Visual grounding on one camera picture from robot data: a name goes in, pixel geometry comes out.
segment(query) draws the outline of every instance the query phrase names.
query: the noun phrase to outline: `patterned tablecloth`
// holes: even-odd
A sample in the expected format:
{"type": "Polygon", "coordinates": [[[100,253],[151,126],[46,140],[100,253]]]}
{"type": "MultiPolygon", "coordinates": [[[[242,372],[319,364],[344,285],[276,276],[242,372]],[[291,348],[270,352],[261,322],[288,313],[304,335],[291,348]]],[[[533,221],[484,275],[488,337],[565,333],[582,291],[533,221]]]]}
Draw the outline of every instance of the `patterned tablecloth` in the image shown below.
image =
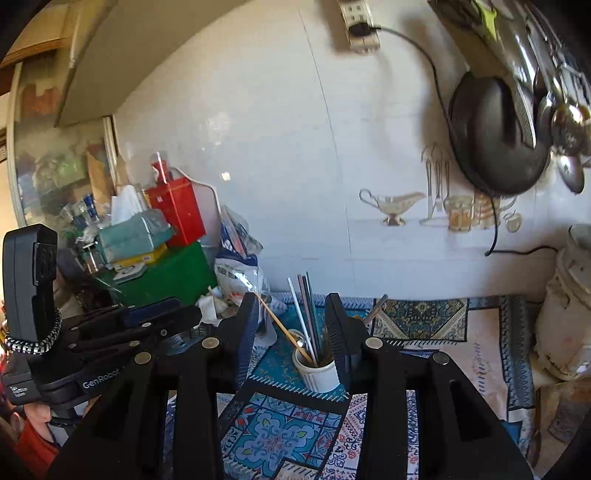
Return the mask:
{"type": "MultiPolygon", "coordinates": [[[[281,316],[288,328],[299,321],[290,294],[281,316]]],[[[364,317],[375,299],[342,298],[349,316],[364,317]]],[[[315,296],[320,321],[324,297],[315,296]]],[[[528,353],[531,325],[520,297],[441,301],[388,300],[371,326],[404,352],[449,353],[487,400],[522,452],[531,436],[534,389],[528,353]]],[[[249,379],[237,395],[218,395],[222,455],[226,474],[236,480],[353,480],[361,451],[366,395],[349,397],[342,385],[327,394],[305,388],[291,361],[292,347],[277,343],[255,349],[249,379]]],[[[416,397],[407,391],[407,479],[418,479],[416,397]]],[[[174,399],[169,403],[167,438],[172,438],[174,399]]],[[[165,447],[170,458],[171,442],[165,447]]],[[[170,462],[165,478],[170,478],[170,462]]]]}

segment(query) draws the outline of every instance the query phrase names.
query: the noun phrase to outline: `power strip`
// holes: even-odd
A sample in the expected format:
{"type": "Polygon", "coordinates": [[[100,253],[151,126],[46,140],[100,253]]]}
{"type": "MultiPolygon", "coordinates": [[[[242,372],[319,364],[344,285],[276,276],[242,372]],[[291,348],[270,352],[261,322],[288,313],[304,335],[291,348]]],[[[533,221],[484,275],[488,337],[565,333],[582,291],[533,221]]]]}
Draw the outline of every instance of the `power strip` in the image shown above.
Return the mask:
{"type": "Polygon", "coordinates": [[[351,37],[349,35],[351,25],[360,22],[367,22],[369,25],[374,24],[369,5],[364,0],[342,0],[338,3],[343,20],[345,21],[345,29],[351,50],[358,53],[369,53],[379,49],[379,37],[376,32],[372,32],[367,37],[361,38],[351,37]]]}

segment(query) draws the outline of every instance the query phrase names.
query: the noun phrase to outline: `yellow box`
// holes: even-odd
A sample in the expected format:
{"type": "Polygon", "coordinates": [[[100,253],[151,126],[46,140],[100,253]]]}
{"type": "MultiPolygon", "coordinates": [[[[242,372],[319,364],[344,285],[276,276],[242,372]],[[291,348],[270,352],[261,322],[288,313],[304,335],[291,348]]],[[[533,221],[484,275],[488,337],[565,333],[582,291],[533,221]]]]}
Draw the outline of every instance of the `yellow box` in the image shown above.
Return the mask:
{"type": "Polygon", "coordinates": [[[166,250],[166,244],[162,244],[153,252],[143,255],[136,255],[135,257],[124,258],[123,260],[117,260],[117,262],[113,264],[113,267],[115,270],[119,271],[140,262],[144,262],[145,264],[154,263],[156,260],[162,257],[162,255],[164,255],[166,250]]]}

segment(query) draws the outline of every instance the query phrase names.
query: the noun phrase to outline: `black cable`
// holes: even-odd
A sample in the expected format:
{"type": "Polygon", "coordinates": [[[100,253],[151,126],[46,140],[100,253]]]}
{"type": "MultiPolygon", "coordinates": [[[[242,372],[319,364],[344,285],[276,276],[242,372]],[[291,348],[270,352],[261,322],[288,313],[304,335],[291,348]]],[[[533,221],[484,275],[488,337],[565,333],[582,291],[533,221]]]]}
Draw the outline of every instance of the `black cable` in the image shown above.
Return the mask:
{"type": "MultiPolygon", "coordinates": [[[[439,76],[437,74],[437,67],[435,66],[435,62],[431,58],[431,55],[429,55],[427,53],[427,51],[422,46],[420,46],[416,41],[414,41],[412,38],[407,37],[406,35],[400,33],[399,31],[393,30],[392,28],[382,27],[380,25],[371,26],[367,22],[360,22],[355,25],[351,25],[349,27],[349,35],[351,35],[352,37],[362,38],[362,37],[367,37],[367,36],[371,35],[372,32],[374,32],[376,30],[381,30],[381,31],[390,33],[392,35],[396,35],[398,38],[402,38],[404,41],[407,41],[413,47],[415,47],[419,52],[421,52],[423,54],[423,56],[427,59],[427,61],[430,63],[431,69],[433,70],[433,81],[435,82],[435,91],[437,93],[437,99],[439,100],[439,105],[441,105],[441,111],[443,113],[443,116],[444,116],[446,124],[447,124],[447,129],[449,131],[449,141],[450,141],[450,145],[452,146],[453,155],[457,159],[456,145],[455,145],[456,142],[455,142],[454,131],[452,129],[452,121],[449,118],[449,115],[447,113],[447,109],[445,107],[445,103],[443,102],[443,96],[441,95],[441,89],[439,87],[439,76]]],[[[556,248],[551,247],[549,245],[540,245],[539,247],[535,247],[532,250],[528,250],[527,252],[519,252],[517,250],[495,250],[496,242],[499,238],[499,225],[498,225],[498,216],[497,216],[497,212],[496,212],[495,202],[492,197],[491,197],[491,205],[492,205],[492,215],[495,220],[495,238],[492,241],[492,245],[491,245],[491,248],[489,249],[489,251],[484,254],[485,257],[488,257],[488,256],[490,256],[490,254],[493,254],[493,253],[494,254],[531,255],[532,253],[537,252],[538,250],[544,250],[544,249],[554,250],[556,253],[558,253],[558,250],[556,248]]]]}
{"type": "Polygon", "coordinates": [[[490,254],[531,255],[532,253],[535,253],[538,250],[545,250],[545,249],[554,250],[556,253],[558,253],[558,249],[551,247],[549,245],[540,245],[539,247],[532,248],[531,250],[528,250],[527,252],[519,252],[518,250],[495,250],[496,241],[499,238],[499,223],[498,223],[498,217],[496,214],[495,202],[492,197],[491,197],[491,206],[492,206],[492,216],[494,217],[494,220],[495,220],[495,238],[492,241],[492,245],[491,245],[490,250],[484,254],[485,257],[488,257],[490,254]]]}
{"type": "Polygon", "coordinates": [[[497,223],[495,201],[493,200],[492,197],[491,197],[491,205],[492,205],[492,216],[493,216],[493,219],[495,221],[495,238],[492,241],[492,245],[491,245],[490,250],[484,254],[485,257],[488,257],[491,253],[493,253],[495,251],[496,241],[499,238],[499,225],[497,223]]]}

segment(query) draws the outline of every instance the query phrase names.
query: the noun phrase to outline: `wooden stick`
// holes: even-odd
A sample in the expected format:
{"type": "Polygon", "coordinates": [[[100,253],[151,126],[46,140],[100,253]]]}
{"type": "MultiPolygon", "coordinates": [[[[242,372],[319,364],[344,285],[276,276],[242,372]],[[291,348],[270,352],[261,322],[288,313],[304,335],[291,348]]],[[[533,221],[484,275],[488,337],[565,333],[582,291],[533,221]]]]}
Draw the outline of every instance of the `wooden stick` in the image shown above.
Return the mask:
{"type": "Polygon", "coordinates": [[[283,326],[283,324],[280,322],[280,320],[275,316],[275,314],[273,313],[273,311],[269,308],[269,306],[263,301],[263,299],[259,296],[259,294],[257,292],[254,292],[254,294],[256,295],[256,297],[259,299],[259,301],[262,303],[262,305],[266,308],[266,310],[269,312],[269,315],[271,315],[271,318],[275,321],[275,323],[277,325],[279,325],[279,328],[281,330],[283,330],[283,333],[285,333],[285,336],[287,337],[287,339],[294,344],[295,348],[297,348],[297,350],[299,351],[299,353],[302,354],[302,356],[304,356],[304,358],[306,359],[306,361],[308,361],[309,363],[313,364],[314,366],[317,366],[313,361],[312,358],[310,357],[310,355],[308,355],[308,352],[306,352],[302,347],[300,347],[297,344],[297,340],[293,337],[293,335],[283,326]]]}

